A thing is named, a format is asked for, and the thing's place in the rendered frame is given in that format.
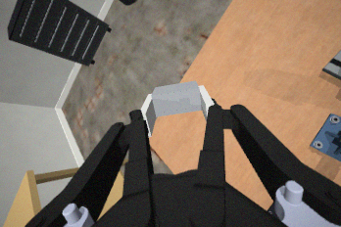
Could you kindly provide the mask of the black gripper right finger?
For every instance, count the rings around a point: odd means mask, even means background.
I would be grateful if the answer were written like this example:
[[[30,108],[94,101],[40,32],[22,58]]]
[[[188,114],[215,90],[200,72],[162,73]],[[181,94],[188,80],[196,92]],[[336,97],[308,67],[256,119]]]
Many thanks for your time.
[[[224,110],[204,85],[199,88],[207,123],[189,204],[191,227],[225,227],[224,129],[231,129],[284,224],[341,227],[341,186],[303,164],[245,106]]]

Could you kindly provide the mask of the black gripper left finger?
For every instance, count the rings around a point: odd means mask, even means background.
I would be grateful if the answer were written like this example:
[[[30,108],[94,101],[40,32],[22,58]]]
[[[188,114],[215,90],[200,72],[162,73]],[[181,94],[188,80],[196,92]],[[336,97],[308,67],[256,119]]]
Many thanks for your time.
[[[130,124],[117,122],[109,128],[65,189],[25,227],[91,227],[103,210],[128,149],[118,225],[155,227],[149,137],[156,114],[151,95],[141,110],[129,113]]]

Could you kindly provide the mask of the grey metal block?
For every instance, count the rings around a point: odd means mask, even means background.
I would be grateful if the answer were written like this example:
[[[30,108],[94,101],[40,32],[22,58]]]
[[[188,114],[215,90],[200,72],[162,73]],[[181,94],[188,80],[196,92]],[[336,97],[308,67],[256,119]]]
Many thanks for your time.
[[[151,97],[156,117],[202,110],[200,88],[196,80],[155,87]]]

